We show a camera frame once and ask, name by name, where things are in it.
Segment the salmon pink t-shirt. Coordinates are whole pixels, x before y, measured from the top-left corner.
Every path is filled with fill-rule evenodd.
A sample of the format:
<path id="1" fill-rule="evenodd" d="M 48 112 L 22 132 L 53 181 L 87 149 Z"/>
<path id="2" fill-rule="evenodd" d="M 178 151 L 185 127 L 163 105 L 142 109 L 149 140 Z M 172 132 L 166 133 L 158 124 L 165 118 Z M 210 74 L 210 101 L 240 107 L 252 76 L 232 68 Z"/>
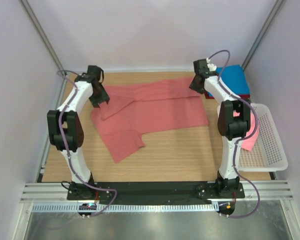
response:
<path id="1" fill-rule="evenodd" d="M 115 163 L 145 146 L 143 134 L 209 124 L 191 82 L 185 77 L 106 86 L 110 100 L 94 108 L 90 118 Z"/>

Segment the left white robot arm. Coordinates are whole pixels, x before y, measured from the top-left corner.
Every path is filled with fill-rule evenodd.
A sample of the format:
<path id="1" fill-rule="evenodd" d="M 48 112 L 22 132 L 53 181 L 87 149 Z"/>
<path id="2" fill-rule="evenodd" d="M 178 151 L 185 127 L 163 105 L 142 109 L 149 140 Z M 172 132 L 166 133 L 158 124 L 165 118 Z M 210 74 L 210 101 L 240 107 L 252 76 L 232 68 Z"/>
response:
<path id="1" fill-rule="evenodd" d="M 66 186 L 67 199 L 91 200 L 97 189 L 83 154 L 84 130 L 79 115 L 86 102 L 99 108 L 102 103 L 108 103 L 110 97 L 102 85 L 104 70 L 101 67 L 89 65 L 87 71 L 77 73 L 74 80 L 68 73 L 69 70 L 57 71 L 58 76 L 72 85 L 72 90 L 56 110 L 48 111 L 48 137 L 50 144 L 64 156 L 71 172 L 71 181 Z"/>

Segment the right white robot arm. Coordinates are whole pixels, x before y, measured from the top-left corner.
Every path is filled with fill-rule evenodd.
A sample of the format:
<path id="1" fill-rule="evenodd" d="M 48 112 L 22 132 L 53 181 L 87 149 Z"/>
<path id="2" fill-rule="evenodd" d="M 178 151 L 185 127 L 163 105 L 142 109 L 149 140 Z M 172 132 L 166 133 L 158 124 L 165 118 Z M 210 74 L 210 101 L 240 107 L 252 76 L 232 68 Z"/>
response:
<path id="1" fill-rule="evenodd" d="M 251 104 L 229 89 L 223 82 L 217 67 L 209 58 L 193 62 L 195 76 L 189 86 L 191 90 L 202 94 L 210 92 L 219 104 L 217 129 L 222 137 L 222 160 L 214 184 L 198 186 L 199 196 L 204 191 L 211 192 L 212 197 L 240 198 L 245 197 L 240 183 L 237 164 L 243 140 L 251 128 Z"/>

